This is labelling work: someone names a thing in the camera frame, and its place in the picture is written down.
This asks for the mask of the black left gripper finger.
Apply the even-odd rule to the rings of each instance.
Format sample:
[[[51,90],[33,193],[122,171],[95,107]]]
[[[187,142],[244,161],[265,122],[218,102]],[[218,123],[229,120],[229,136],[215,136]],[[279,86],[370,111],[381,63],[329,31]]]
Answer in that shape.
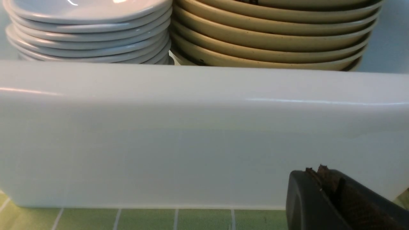
[[[336,169],[289,174],[289,230],[407,230],[408,210]]]

